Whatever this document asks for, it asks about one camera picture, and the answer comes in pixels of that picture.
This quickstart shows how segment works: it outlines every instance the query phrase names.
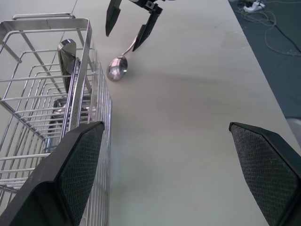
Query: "spoon handle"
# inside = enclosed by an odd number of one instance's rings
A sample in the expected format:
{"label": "spoon handle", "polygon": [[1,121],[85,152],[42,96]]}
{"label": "spoon handle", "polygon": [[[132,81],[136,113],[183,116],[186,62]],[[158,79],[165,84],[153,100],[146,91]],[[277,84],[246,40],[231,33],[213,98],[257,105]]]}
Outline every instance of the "spoon handle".
{"label": "spoon handle", "polygon": [[135,37],[135,39],[134,39],[133,43],[131,44],[131,46],[122,55],[127,54],[134,47],[136,39],[137,39],[137,36]]}

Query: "table surface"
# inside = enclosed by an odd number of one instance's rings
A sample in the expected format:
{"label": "table surface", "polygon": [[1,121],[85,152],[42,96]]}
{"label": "table surface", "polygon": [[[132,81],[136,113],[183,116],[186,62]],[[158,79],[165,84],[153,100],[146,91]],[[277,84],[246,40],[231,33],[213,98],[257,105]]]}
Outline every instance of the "table surface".
{"label": "table surface", "polygon": [[[5,2],[9,7],[1,20],[71,12],[76,3],[30,0],[25,7],[20,0],[11,2]],[[107,38],[108,4],[79,0],[74,9],[76,17],[91,20],[104,71],[149,16],[123,0]],[[113,100],[110,226],[267,226],[243,178],[229,123],[272,130],[299,154],[300,147],[229,3],[159,4],[164,11],[151,36],[128,55],[126,77],[108,81]]]}

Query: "metal utensil holder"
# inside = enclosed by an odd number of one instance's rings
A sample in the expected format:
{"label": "metal utensil holder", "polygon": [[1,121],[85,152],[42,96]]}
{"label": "metal utensil holder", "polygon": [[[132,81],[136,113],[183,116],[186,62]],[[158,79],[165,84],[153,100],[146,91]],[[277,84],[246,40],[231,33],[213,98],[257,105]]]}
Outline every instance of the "metal utensil holder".
{"label": "metal utensil holder", "polygon": [[[103,121],[95,181],[80,225],[108,225],[111,98],[93,47],[90,22],[68,13],[16,15],[12,19],[0,23],[0,67],[4,69],[0,76],[0,214],[66,132],[80,123]],[[77,48],[81,57],[77,57],[72,75],[62,75],[59,70],[57,45],[64,38],[82,45]],[[20,42],[25,51],[16,50]],[[48,42],[54,44],[43,47]],[[71,77],[68,92],[63,77]]]}

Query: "wire dish rack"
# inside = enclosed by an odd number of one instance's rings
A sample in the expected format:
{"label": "wire dish rack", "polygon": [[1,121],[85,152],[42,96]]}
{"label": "wire dish rack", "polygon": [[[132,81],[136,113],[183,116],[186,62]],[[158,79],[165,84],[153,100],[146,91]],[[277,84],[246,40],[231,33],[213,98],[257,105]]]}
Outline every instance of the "wire dish rack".
{"label": "wire dish rack", "polygon": [[[73,14],[16,15],[0,23],[0,214],[67,131],[103,121],[94,185],[81,226],[108,225],[111,98],[89,20]],[[72,75],[62,75],[57,46],[77,43]],[[69,90],[63,79],[70,78]]]}

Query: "power strip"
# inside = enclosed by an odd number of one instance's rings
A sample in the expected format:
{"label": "power strip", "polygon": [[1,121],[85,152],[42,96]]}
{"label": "power strip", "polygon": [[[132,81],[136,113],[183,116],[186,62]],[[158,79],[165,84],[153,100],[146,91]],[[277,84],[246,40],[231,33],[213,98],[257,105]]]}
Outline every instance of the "power strip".
{"label": "power strip", "polygon": [[257,10],[263,9],[264,7],[265,5],[261,1],[255,1],[251,7],[244,6],[243,9],[246,13],[253,13]]}

